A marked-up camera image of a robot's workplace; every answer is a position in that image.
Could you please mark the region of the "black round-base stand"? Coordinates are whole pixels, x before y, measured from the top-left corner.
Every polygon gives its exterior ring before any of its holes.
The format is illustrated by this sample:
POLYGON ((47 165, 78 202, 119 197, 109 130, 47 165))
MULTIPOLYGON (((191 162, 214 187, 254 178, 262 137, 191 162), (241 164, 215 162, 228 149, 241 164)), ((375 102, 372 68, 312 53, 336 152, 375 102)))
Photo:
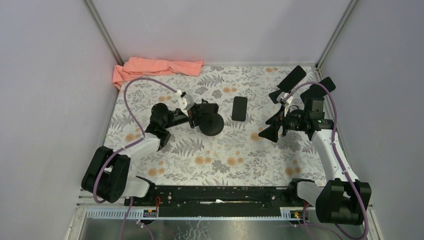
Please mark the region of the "black round-base stand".
POLYGON ((218 113, 219 105, 202 99, 198 105, 198 127, 202 134, 213 137, 224 128, 223 117, 218 113))

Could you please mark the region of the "black phone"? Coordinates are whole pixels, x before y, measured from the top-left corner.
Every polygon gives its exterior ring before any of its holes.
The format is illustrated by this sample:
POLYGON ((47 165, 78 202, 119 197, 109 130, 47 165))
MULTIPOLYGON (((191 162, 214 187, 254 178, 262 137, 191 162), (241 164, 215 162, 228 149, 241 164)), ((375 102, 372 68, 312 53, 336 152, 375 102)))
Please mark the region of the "black phone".
MULTIPOLYGON (((336 85, 330 77, 326 77, 319 82, 319 84, 323 85, 330 93, 336 89, 336 85)), ((327 92, 316 84, 312 84, 308 90, 303 92, 300 95, 302 102, 304 103, 306 99, 310 98, 323 98, 327 95, 327 92)))
POLYGON ((233 99, 231 119, 233 121, 244 122, 247 117, 248 98, 235 96, 233 99))

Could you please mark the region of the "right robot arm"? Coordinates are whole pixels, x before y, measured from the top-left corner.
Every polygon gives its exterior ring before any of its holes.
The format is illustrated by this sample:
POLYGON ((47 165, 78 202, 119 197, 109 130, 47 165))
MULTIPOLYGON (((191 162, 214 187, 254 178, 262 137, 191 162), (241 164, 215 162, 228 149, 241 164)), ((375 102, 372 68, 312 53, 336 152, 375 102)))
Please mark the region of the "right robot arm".
POLYGON ((268 127, 259 136, 274 143, 288 131, 307 134, 317 151, 324 168, 327 183, 324 188, 314 181, 294 178, 288 185, 287 201, 299 206, 304 201, 316 209, 322 223, 338 225, 361 225, 365 220, 372 189, 367 182, 361 182, 350 168, 334 131, 335 123, 325 118, 323 98, 308 98, 304 109, 291 111, 291 99, 279 102, 280 110, 265 123, 268 127))

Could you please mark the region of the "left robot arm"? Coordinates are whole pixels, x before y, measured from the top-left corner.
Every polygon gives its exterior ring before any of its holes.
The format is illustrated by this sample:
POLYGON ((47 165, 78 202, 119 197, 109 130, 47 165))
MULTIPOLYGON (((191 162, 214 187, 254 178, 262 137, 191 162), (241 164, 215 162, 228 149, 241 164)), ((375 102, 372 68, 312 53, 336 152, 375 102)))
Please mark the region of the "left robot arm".
POLYGON ((143 177, 129 178, 132 160, 140 160, 162 149, 171 137, 168 128, 189 123, 194 128, 194 117, 199 104, 176 110, 168 110, 163 103, 151 109, 150 123, 144 135, 128 145, 113 150, 99 147, 82 179, 81 187, 93 194, 96 203, 114 203, 121 197, 135 197, 142 205, 148 206, 155 200, 154 183, 143 177))

